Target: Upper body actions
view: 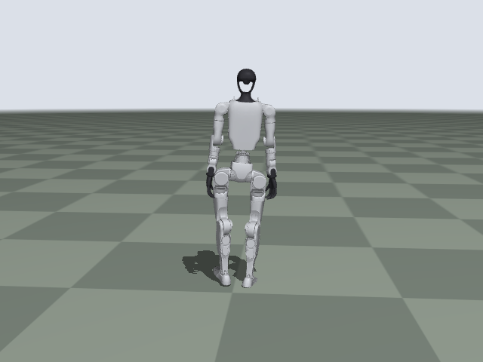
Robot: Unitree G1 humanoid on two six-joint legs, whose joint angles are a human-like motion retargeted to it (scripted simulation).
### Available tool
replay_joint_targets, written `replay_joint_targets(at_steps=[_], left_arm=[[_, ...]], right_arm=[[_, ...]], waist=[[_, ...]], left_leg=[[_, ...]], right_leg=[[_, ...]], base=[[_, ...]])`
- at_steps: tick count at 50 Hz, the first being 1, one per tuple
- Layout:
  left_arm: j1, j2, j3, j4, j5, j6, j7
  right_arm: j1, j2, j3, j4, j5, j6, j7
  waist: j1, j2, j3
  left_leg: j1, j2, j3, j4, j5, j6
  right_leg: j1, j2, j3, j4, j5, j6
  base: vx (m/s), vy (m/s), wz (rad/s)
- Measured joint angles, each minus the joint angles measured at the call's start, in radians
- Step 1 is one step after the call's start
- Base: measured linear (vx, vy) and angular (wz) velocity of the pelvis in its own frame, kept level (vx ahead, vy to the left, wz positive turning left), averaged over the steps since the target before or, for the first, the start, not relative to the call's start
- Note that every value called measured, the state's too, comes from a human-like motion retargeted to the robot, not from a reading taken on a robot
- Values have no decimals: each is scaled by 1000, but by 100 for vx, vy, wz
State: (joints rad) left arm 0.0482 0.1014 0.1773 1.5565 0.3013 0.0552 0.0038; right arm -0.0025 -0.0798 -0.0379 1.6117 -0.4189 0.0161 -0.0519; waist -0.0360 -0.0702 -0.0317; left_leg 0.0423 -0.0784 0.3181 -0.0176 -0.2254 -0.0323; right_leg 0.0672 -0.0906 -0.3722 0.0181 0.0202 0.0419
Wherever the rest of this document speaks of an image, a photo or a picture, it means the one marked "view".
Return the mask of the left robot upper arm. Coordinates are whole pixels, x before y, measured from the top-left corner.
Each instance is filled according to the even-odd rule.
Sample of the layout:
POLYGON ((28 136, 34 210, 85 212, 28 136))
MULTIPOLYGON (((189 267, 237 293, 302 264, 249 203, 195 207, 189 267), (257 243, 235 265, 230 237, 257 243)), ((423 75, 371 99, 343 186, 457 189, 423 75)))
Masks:
POLYGON ((229 107, 229 102, 219 103, 215 108, 214 122, 213 122, 213 130, 214 130, 213 144, 214 145, 221 145, 223 143, 222 131, 223 131, 223 126, 225 121, 225 118, 223 117, 223 115, 225 115, 228 112, 228 107, 229 107))

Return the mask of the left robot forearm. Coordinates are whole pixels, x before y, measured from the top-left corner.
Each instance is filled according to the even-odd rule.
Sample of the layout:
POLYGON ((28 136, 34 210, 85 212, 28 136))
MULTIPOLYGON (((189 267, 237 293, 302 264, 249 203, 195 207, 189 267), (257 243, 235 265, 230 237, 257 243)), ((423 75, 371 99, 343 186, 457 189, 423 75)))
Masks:
POLYGON ((211 134, 207 172, 208 172, 209 167, 213 167, 214 173, 215 173, 217 171, 217 163, 218 163, 218 158, 219 158, 220 147, 213 146, 213 139, 214 139, 214 135, 211 134))

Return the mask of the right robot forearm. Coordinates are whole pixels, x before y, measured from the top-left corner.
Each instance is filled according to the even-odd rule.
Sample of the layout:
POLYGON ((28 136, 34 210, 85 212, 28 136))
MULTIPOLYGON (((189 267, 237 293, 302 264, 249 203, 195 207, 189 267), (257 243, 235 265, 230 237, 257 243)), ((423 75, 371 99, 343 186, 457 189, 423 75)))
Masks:
POLYGON ((276 142, 275 142, 275 137, 274 137, 274 147, 268 147, 266 150, 266 173, 271 176, 271 169, 275 169, 276 173, 276 158, 275 158, 275 153, 276 153, 276 142))

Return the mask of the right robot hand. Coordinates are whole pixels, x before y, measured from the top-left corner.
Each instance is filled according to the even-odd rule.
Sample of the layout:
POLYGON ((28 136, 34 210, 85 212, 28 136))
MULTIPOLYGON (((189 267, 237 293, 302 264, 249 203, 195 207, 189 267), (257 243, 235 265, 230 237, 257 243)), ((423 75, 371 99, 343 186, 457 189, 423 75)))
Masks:
POLYGON ((277 176, 276 176, 275 169, 274 168, 271 169, 270 173, 271 173, 271 176, 267 174, 267 177, 269 178, 269 185, 266 188, 266 191, 269 189, 269 194, 265 197, 267 199, 272 199, 277 194, 277 189, 276 189, 277 188, 277 183, 276 183, 276 180, 275 180, 275 178, 277 176))

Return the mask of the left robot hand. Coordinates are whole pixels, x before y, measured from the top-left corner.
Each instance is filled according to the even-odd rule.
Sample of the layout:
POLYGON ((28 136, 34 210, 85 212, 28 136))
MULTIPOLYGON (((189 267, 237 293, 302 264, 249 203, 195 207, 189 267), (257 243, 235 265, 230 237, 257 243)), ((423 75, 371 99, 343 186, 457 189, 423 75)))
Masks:
POLYGON ((213 190, 213 186, 212 186, 212 177, 215 175, 214 174, 214 168, 213 167, 209 167, 208 168, 208 172, 206 173, 207 175, 207 181, 206 181, 206 185, 207 185, 207 193, 208 195, 211 197, 211 198, 215 198, 214 195, 211 193, 211 189, 213 190))

